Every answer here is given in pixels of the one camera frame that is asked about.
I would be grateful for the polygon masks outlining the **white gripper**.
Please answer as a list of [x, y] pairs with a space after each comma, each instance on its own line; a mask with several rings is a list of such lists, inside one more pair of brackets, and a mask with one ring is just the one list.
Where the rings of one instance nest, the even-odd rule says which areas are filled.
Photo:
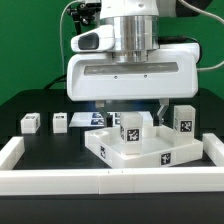
[[190, 98], [198, 91], [196, 43], [165, 44], [142, 63], [116, 63], [112, 55], [85, 53], [73, 56], [67, 68], [67, 94], [73, 101], [96, 101], [107, 127], [102, 100], [160, 99], [158, 125], [169, 107], [168, 98]]

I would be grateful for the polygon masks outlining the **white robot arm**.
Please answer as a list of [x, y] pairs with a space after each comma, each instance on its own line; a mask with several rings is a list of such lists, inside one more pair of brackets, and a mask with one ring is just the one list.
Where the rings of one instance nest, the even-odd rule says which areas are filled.
[[67, 94], [73, 101], [93, 101], [110, 126], [108, 100], [157, 99], [160, 124], [171, 98], [190, 98], [198, 91], [199, 43], [184, 36], [160, 37], [161, 17], [203, 14], [212, 0], [92, 0], [100, 25], [71, 39], [75, 55], [67, 66]]

